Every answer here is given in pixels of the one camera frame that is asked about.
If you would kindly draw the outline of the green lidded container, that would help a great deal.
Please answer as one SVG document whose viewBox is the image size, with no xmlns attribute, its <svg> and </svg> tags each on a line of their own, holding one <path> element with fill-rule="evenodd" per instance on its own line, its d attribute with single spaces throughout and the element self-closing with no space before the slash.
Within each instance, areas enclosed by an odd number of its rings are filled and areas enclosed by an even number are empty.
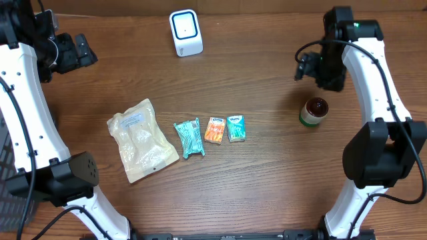
<svg viewBox="0 0 427 240">
<path fill-rule="evenodd" d="M 329 105 L 325 99 L 313 97 L 302 107 L 299 120 L 307 127 L 316 127 L 323 121 L 328 111 Z"/>
</svg>

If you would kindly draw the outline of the clear white plastic pouch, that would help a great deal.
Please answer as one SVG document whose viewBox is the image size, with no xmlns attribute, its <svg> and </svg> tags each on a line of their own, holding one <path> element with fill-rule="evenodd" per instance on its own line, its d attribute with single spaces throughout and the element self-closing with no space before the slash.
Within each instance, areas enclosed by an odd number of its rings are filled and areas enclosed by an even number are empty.
<svg viewBox="0 0 427 240">
<path fill-rule="evenodd" d="M 175 147 L 159 128 L 151 101 L 144 99 L 107 121 L 127 179 L 135 183 L 179 160 Z"/>
</svg>

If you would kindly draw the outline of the teal tissue pack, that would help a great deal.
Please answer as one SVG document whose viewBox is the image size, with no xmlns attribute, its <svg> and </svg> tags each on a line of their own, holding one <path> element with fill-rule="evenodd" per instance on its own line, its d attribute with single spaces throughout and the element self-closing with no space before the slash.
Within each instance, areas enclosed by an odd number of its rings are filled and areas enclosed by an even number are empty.
<svg viewBox="0 0 427 240">
<path fill-rule="evenodd" d="M 227 118 L 228 139 L 230 142 L 246 140 L 246 125 L 243 115 L 234 115 Z"/>
</svg>

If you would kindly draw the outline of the teal crinkled snack packet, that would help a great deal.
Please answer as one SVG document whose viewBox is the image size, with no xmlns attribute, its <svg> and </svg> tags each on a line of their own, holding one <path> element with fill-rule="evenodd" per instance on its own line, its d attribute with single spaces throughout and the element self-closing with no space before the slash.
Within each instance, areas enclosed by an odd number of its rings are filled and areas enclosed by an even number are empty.
<svg viewBox="0 0 427 240">
<path fill-rule="evenodd" d="M 192 121 L 184 121 L 180 124 L 174 123 L 173 126 L 180 138 L 184 159 L 196 153 L 201 153 L 202 156 L 205 155 L 199 119 L 197 117 Z"/>
</svg>

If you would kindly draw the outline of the orange tissue pack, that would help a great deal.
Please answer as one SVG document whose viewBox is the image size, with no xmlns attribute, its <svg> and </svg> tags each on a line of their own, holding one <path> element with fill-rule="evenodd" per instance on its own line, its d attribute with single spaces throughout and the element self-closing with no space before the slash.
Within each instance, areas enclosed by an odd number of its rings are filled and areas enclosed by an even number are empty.
<svg viewBox="0 0 427 240">
<path fill-rule="evenodd" d="M 220 145 L 226 128 L 226 120 L 217 117 L 211 117 L 208 121 L 204 134 L 204 140 L 210 143 Z"/>
</svg>

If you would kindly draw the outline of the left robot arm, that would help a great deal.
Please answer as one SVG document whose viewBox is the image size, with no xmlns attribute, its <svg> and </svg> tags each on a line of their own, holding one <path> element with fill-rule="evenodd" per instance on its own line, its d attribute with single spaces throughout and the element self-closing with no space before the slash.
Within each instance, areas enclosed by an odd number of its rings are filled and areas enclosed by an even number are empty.
<svg viewBox="0 0 427 240">
<path fill-rule="evenodd" d="M 51 116 L 42 84 L 97 61 L 84 35 L 57 28 L 50 10 L 35 13 L 26 0 L 1 2 L 1 111 L 17 171 L 7 190 L 73 213 L 98 239 L 137 239 L 102 193 L 92 155 L 70 154 Z"/>
</svg>

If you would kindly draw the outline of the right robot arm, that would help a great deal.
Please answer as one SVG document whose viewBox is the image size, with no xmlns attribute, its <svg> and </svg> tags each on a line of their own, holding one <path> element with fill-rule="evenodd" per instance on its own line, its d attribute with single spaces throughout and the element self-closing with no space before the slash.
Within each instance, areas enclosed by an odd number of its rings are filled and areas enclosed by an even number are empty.
<svg viewBox="0 0 427 240">
<path fill-rule="evenodd" d="M 375 202 L 387 197 L 396 182 L 421 166 L 426 124 L 415 121 L 392 80 L 384 36 L 375 20 L 353 18 L 349 6 L 336 6 L 323 18 L 319 53 L 306 46 L 295 54 L 295 80 L 313 77 L 316 85 L 339 92 L 352 78 L 362 113 L 362 127 L 345 146 L 342 163 L 346 181 L 334 206 L 315 230 L 286 230 L 285 239 L 373 239 L 361 228 Z"/>
</svg>

